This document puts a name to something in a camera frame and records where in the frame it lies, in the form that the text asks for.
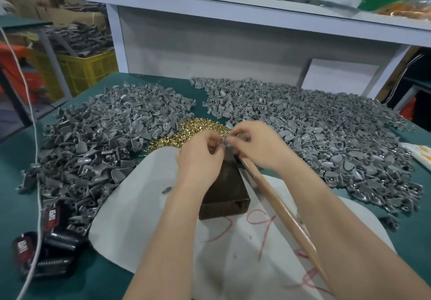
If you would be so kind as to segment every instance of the yellow plastic crate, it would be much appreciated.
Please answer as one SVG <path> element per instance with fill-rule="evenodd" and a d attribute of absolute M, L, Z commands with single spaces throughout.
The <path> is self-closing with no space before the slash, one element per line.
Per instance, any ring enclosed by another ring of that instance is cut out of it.
<path fill-rule="evenodd" d="M 43 78 L 50 99 L 52 101 L 62 99 L 64 94 L 48 56 L 43 52 L 29 49 L 29 60 Z M 70 93 L 74 97 L 111 73 L 118 72 L 114 50 L 88 58 L 57 55 L 57 60 L 69 86 Z"/>

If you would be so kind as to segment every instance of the white cable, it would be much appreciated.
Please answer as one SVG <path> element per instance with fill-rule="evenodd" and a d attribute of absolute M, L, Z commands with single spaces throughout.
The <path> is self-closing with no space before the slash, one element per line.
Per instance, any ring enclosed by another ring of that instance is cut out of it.
<path fill-rule="evenodd" d="M 413 63 L 415 63 L 417 60 L 421 59 L 424 56 L 424 54 L 419 54 L 416 57 L 414 57 L 411 61 L 408 62 L 408 64 L 406 65 L 406 67 L 404 68 L 404 70 L 402 71 L 402 73 L 400 74 L 400 76 L 398 77 L 398 80 L 396 82 L 396 85 L 393 87 L 391 93 L 389 94 L 389 97 L 386 99 L 386 101 L 384 102 L 384 104 L 387 104 L 392 97 L 395 94 L 396 89 L 398 88 L 398 85 L 400 84 L 404 74 L 407 72 L 407 69 L 410 67 L 410 65 L 412 65 Z"/>
<path fill-rule="evenodd" d="M 10 51 L 12 52 L 13 58 L 15 59 L 16 66 L 19 70 L 19 73 L 21 74 L 22 80 L 24 81 L 25 85 L 25 93 L 27 95 L 27 100 L 29 101 L 29 107 L 30 107 L 30 115 L 31 115 L 31 121 L 33 122 L 33 128 L 35 129 L 35 148 L 36 148 L 36 154 L 35 154 L 35 163 L 37 163 L 37 153 L 39 152 L 38 146 L 37 146 L 37 130 L 36 130 L 36 120 L 35 115 L 33 113 L 33 107 L 31 106 L 31 100 L 30 100 L 30 92 L 29 92 L 29 85 L 27 83 L 27 80 L 25 79 L 24 73 L 22 72 L 21 66 L 19 65 L 18 57 L 16 57 L 16 53 L 14 52 L 6 33 L 4 32 L 3 28 L 0 27 L 1 34 L 3 35 L 4 40 L 6 41 Z M 42 248 L 42 201 L 40 199 L 40 182 L 39 179 L 37 179 L 37 245 L 36 245 L 36 252 L 35 256 L 33 257 L 33 261 L 30 265 L 30 270 L 27 275 L 27 278 L 25 279 L 24 285 L 22 286 L 21 292 L 19 292 L 18 297 L 16 300 L 21 300 L 25 293 L 27 292 L 27 289 L 29 288 L 29 285 L 31 283 L 31 280 L 33 278 L 33 275 L 35 274 L 35 269 L 37 265 L 37 261 L 39 260 L 40 255 L 40 249 Z"/>

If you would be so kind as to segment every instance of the green table mat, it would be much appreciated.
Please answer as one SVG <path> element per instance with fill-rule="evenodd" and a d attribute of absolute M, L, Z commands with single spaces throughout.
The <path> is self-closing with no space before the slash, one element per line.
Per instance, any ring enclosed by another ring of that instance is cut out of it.
<path fill-rule="evenodd" d="M 176 92 L 196 99 L 193 112 L 197 117 L 211 118 L 202 101 L 207 99 L 204 90 L 195 89 L 188 80 L 137 74 L 114 73 L 94 85 L 81 95 L 68 101 L 63 107 L 81 104 L 90 96 L 103 93 L 105 87 L 129 84 L 156 83 L 164 87 L 173 87 Z M 42 144 L 42 126 L 55 121 L 51 113 L 37 123 L 39 145 Z M 15 188 L 21 183 L 20 171 L 26 169 L 35 158 L 33 128 L 27 128 L 0 145 L 0 209 L 2 237 L 0 240 L 0 289 L 2 299 L 14 299 L 22 286 L 18 271 L 13 263 L 11 242 L 20 233 L 34 231 L 37 219 L 36 193 L 18 194 Z M 401 132 L 404 141 L 431 145 L 431 135 L 418 128 L 415 133 Z M 425 191 L 431 184 L 431 174 L 419 164 L 412 179 L 424 185 Z M 335 190 L 346 196 L 344 190 Z M 420 201 L 421 210 L 411 217 L 400 216 L 400 229 L 397 233 L 388 231 L 398 254 L 431 285 L 431 198 L 425 193 Z M 367 205 L 379 216 L 373 205 Z M 132 274 L 88 249 L 79 259 L 77 272 L 70 278 L 55 278 L 33 281 L 25 299 L 121 299 L 132 278 Z"/>

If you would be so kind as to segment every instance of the wooden stick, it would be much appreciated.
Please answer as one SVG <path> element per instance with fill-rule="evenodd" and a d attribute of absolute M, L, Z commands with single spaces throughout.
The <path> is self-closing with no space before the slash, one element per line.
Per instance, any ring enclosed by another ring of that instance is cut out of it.
<path fill-rule="evenodd" d="M 310 261 L 313 263 L 315 268 L 319 271 L 326 285 L 331 288 L 328 278 L 323 270 L 322 264 L 320 262 L 319 256 L 317 255 L 316 248 L 311 242 L 310 237 L 301 227 L 301 225 L 296 220 L 295 216 L 289 210 L 287 205 L 284 203 L 283 199 L 278 195 L 278 193 L 271 187 L 268 181 L 263 177 L 261 172 L 257 169 L 256 165 L 249 158 L 241 158 L 241 161 L 246 168 L 247 172 L 251 175 L 257 184 L 257 187 L 261 193 L 268 200 L 269 204 L 274 208 L 278 217 L 280 217 L 284 226 L 287 227 L 290 233 L 294 236 L 296 241 L 299 243 L 301 248 L 305 251 Z"/>

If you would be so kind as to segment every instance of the red label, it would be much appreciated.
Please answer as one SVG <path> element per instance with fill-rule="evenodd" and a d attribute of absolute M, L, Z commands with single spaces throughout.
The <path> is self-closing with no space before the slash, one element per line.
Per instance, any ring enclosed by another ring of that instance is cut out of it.
<path fill-rule="evenodd" d="M 19 239 L 15 245 L 17 257 L 21 263 L 33 260 L 35 249 L 33 248 L 30 237 L 26 236 Z"/>
<path fill-rule="evenodd" d="M 59 222 L 59 208 L 54 207 L 45 213 L 45 231 L 52 230 L 58 225 Z"/>

